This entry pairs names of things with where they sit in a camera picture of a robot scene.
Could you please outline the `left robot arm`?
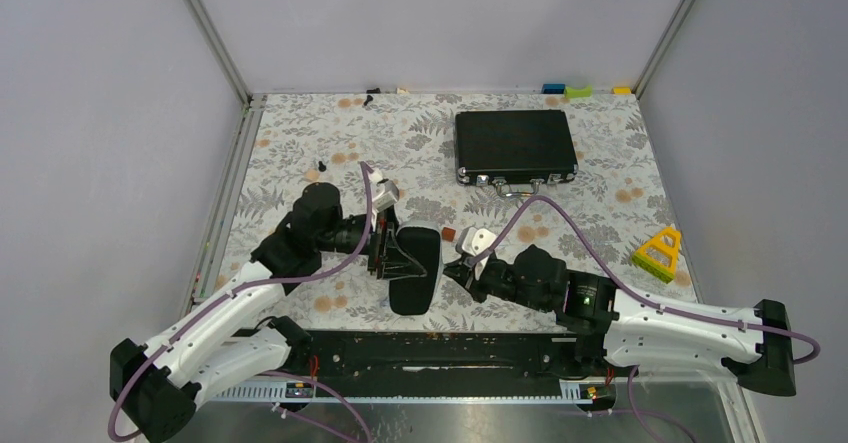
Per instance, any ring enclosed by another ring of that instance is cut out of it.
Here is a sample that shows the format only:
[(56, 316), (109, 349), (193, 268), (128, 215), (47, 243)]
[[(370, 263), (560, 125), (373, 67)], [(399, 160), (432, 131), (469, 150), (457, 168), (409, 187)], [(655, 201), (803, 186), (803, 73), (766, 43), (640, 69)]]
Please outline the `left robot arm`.
[(389, 282), (395, 312), (426, 311), (441, 267), (440, 233), (397, 220), (393, 182), (370, 181), (365, 191), (365, 212), (345, 216), (334, 185), (308, 185), (213, 296), (145, 343), (116, 345), (110, 355), (112, 414), (127, 416), (147, 440), (164, 442), (209, 400), (296, 359), (309, 337), (287, 317), (273, 318), (245, 341), (232, 343), (231, 337), (296, 287), (328, 278), (322, 266), (327, 252), (341, 254), (344, 265), (365, 257), (369, 273)]

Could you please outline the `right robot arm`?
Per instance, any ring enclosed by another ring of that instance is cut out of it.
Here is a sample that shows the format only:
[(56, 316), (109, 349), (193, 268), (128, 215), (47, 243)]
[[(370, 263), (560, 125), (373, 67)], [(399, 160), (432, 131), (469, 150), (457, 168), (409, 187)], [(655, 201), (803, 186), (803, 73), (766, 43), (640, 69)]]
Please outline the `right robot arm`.
[(796, 394), (785, 306), (764, 299), (752, 308), (686, 303), (643, 293), (633, 297), (611, 279), (570, 270), (531, 245), (513, 262), (491, 256), (471, 267), (469, 255), (444, 274), (477, 302), (493, 296), (552, 313), (577, 336), (577, 360), (617, 368), (697, 371), (734, 377), (760, 394)]

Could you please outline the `black zippered case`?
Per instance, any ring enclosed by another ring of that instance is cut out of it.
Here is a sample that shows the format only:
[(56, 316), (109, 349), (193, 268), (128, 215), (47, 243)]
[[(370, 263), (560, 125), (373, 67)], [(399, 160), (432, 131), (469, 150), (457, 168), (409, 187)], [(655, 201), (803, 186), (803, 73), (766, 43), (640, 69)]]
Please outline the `black zippered case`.
[(384, 276), (389, 306), (402, 316), (425, 314), (442, 274), (441, 234), (434, 224), (403, 223), (390, 238)]

